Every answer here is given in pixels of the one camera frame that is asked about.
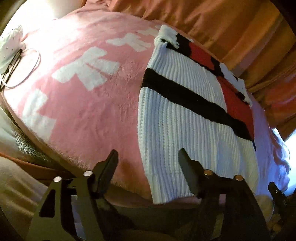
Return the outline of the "orange satin curtain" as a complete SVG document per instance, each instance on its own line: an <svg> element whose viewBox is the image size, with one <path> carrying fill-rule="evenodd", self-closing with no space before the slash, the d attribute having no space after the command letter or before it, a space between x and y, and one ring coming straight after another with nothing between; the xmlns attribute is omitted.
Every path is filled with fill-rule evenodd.
<svg viewBox="0 0 296 241"><path fill-rule="evenodd" d="M237 77L261 105L259 136L295 130L295 33L273 1L83 1L86 9L161 21L188 34Z"/></svg>

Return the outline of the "white polka dot cloth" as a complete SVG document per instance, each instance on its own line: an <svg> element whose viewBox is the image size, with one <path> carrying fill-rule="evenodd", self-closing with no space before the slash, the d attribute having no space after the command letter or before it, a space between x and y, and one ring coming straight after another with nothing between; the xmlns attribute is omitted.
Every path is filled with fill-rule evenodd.
<svg viewBox="0 0 296 241"><path fill-rule="evenodd" d="M8 34L1 37L1 74L4 74L17 51L26 49L26 45L22 39L22 26L17 26Z"/></svg>

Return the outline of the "pink white plush blanket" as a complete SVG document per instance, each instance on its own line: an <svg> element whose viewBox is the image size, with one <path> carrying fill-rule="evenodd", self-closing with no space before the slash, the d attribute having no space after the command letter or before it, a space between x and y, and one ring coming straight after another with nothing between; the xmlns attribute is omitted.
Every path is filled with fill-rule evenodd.
<svg viewBox="0 0 296 241"><path fill-rule="evenodd" d="M72 173L93 168L116 149L119 163L112 182L150 200L137 135L138 101L162 25L83 7L32 32L22 27L25 50L39 51L41 61L20 86L4 90L4 100L23 127ZM247 96L258 163L254 193L267 195L270 182L285 190L290 181L287 149L274 132L255 132L254 113L263 111Z"/></svg>

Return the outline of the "white black red knit sweater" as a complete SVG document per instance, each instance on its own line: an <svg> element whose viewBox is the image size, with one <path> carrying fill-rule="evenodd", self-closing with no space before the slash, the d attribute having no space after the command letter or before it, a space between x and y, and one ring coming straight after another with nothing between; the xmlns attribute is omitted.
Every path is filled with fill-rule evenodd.
<svg viewBox="0 0 296 241"><path fill-rule="evenodd" d="M162 25L138 101L137 135L155 204L192 196L178 161L259 182L251 101L242 80L192 41Z"/></svg>

